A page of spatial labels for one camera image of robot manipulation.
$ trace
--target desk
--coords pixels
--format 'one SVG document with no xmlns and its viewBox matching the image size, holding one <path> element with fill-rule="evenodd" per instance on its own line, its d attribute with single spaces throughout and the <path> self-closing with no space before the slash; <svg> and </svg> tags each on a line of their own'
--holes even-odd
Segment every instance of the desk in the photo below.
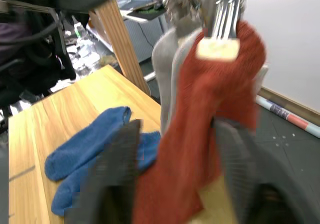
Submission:
<svg viewBox="0 0 320 224">
<path fill-rule="evenodd" d="M 46 157 L 104 110 L 129 106 L 143 131 L 160 129 L 160 106 L 110 66 L 9 119 L 9 223 L 61 224 L 51 212 L 59 183 L 46 178 Z"/>
<path fill-rule="evenodd" d="M 129 13 L 131 13 L 132 10 L 123 10 L 123 9 L 120 9 L 120 14 L 122 16 L 122 18 L 125 20 L 125 19 L 130 19 L 132 21 L 135 21 L 137 23 L 147 23 L 149 22 L 150 20 L 148 19 L 145 19 L 145 18 L 138 18 L 138 17 L 134 17 L 134 16 L 131 16 L 131 15 L 128 15 Z M 160 27 L 161 27 L 161 31 L 162 33 L 165 33 L 167 32 L 168 30 L 168 24 L 167 24 L 167 21 L 166 21 L 166 18 L 165 18 L 165 13 L 159 15 L 158 17 L 156 17 L 159 19 L 159 23 L 160 23 Z"/>
</svg>

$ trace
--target office chair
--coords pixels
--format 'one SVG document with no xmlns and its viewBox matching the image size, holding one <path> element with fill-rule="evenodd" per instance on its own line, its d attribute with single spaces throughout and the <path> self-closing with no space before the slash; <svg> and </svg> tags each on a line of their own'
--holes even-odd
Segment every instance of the office chair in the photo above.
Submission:
<svg viewBox="0 0 320 224">
<path fill-rule="evenodd" d="M 17 55 L 0 63 L 0 109 L 6 120 L 11 114 L 8 109 L 11 104 L 21 99 L 35 103 L 38 95 L 48 96 L 48 90 L 59 80 L 76 78 L 62 32 L 61 10 L 88 12 L 105 1 L 108 0 L 0 0 L 0 22 L 11 22 L 15 17 L 14 8 L 22 8 L 27 10 L 32 31 L 28 38 L 0 40 L 0 45 L 22 46 Z M 32 64 L 27 75 L 12 75 L 12 70 L 24 64 Z"/>
</svg>

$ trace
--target knit fabric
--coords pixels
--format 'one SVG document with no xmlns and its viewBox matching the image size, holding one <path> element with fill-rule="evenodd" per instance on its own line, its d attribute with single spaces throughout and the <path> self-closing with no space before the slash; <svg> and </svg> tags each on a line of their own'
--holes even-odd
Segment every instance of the knit fabric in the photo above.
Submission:
<svg viewBox="0 0 320 224">
<path fill-rule="evenodd" d="M 159 132 L 141 134 L 136 158 L 138 160 L 137 167 L 140 172 L 145 171 L 155 161 L 160 137 Z M 108 148 L 110 144 L 111 142 L 105 143 L 104 148 Z M 88 176 L 89 169 L 96 163 L 97 158 L 94 157 L 89 162 L 83 164 L 62 181 L 51 205 L 51 211 L 54 214 L 63 217 L 66 211 L 72 207 L 75 196 L 80 191 L 84 180 Z"/>
<path fill-rule="evenodd" d="M 101 113 L 47 157 L 44 165 L 46 176 L 58 181 L 96 157 L 114 133 L 129 122 L 130 116 L 128 107 L 110 108 Z"/>
<path fill-rule="evenodd" d="M 176 113 L 162 137 L 157 162 L 138 179 L 134 224 L 184 224 L 203 209 L 198 190 L 221 175 L 213 117 L 254 131 L 254 81 L 266 59 L 264 45 L 246 23 L 237 24 L 240 50 L 233 62 L 199 60 L 192 46 L 179 72 Z"/>
<path fill-rule="evenodd" d="M 196 37 L 201 32 L 201 29 L 196 29 L 194 32 L 192 32 L 189 36 L 185 38 L 185 40 L 181 43 L 178 50 L 175 53 L 175 56 L 173 58 L 173 64 L 172 64 L 172 75 L 171 75 L 171 98 L 170 98 L 170 108 L 169 108 L 169 114 L 168 119 L 165 125 L 165 130 L 168 128 L 172 116 L 176 111 L 176 97 L 177 97 L 177 86 L 178 86 L 178 77 L 179 77 L 179 71 L 180 67 L 184 63 L 187 55 L 190 52 L 190 49 L 192 48 Z M 265 75 L 268 71 L 268 66 L 265 64 L 262 66 L 261 70 L 258 72 L 258 74 L 255 76 L 255 87 L 254 91 L 256 94 L 260 91 L 262 87 L 263 80 L 265 78 Z"/>
</svg>

